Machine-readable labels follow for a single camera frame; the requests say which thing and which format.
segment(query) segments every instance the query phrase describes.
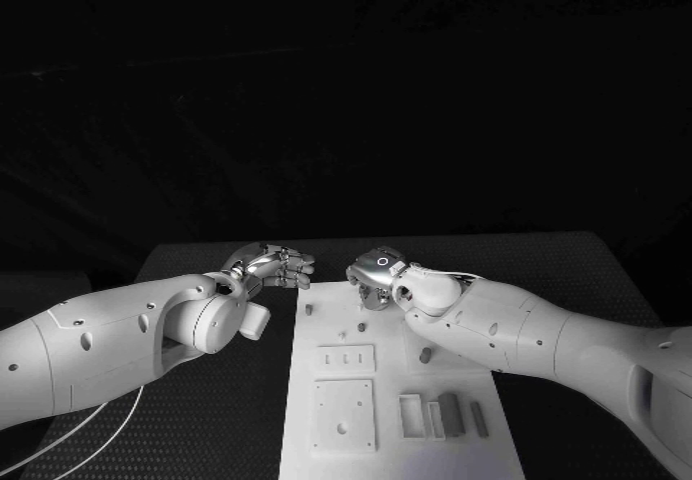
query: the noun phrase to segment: black background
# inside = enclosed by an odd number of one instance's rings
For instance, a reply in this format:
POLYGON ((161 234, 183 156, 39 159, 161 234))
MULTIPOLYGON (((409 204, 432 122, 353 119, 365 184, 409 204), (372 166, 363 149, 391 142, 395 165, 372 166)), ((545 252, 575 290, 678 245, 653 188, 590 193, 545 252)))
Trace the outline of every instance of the black background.
POLYGON ((689 3, 247 3, 3 6, 0 270, 591 230, 686 323, 689 3))

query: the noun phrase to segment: table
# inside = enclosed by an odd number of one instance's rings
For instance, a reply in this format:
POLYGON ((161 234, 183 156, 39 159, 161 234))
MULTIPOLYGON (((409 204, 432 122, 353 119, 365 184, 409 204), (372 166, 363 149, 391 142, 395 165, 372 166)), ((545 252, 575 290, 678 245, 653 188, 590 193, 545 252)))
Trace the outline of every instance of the table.
MULTIPOLYGON (((221 268, 252 239, 159 246, 137 280, 221 268)), ((590 232, 277 240, 317 258, 313 281, 345 279, 356 256, 388 245, 411 261, 518 285, 561 307, 630 325, 660 325, 627 274, 590 232)), ((262 339, 239 335, 218 355, 179 366, 144 388, 127 428, 69 479, 277 479, 297 292, 265 290, 255 302, 272 318, 262 339)), ((621 422, 567 387, 493 374, 529 480, 670 479, 621 422)), ((32 465, 23 479, 52 479, 101 447, 137 391, 104 408, 91 424, 32 465)), ((94 409, 58 417, 40 448, 94 409)))

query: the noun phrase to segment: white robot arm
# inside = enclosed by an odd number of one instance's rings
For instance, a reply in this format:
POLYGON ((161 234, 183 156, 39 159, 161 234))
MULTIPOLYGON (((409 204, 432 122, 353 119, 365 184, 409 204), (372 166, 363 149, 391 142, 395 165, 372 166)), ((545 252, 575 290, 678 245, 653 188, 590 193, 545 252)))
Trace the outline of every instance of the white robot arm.
POLYGON ((0 430, 94 407, 216 353, 270 319, 262 286, 310 288, 314 259, 254 243, 219 272, 82 295, 0 332, 0 430))
POLYGON ((624 422, 692 478, 692 327, 649 329, 569 312, 526 290, 408 263, 389 247, 346 269, 363 305, 392 300, 412 331, 497 372, 552 380, 624 422))

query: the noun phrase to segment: white plate with holes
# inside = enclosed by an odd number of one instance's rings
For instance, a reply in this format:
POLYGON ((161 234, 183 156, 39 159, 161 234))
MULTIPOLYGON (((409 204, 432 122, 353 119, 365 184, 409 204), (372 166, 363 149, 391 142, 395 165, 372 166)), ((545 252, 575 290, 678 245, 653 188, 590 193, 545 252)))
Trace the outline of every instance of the white plate with holes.
POLYGON ((310 450, 317 454, 375 452, 371 380, 314 382, 310 450))

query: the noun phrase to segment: hole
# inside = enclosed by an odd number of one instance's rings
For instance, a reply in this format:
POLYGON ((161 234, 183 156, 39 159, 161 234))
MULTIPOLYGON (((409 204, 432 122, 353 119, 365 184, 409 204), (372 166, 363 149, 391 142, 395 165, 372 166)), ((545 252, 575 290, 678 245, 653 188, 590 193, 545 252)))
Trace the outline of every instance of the hole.
POLYGON ((82 333, 81 343, 82 343, 84 350, 88 352, 91 350, 91 345, 94 343, 94 336, 91 335, 89 332, 82 333))
POLYGON ((147 333, 148 330, 148 317, 141 314, 138 319, 141 333, 147 333))

